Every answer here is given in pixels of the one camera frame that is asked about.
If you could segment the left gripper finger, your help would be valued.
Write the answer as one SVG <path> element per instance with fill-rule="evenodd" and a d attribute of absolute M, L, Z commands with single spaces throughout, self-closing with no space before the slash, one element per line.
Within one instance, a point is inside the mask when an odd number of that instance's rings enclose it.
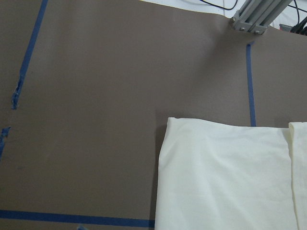
<path fill-rule="evenodd" d="M 82 225 L 79 225 L 79 226 L 77 227 L 77 230 L 87 230 L 87 228 L 85 228 L 85 227 L 82 226 Z"/>

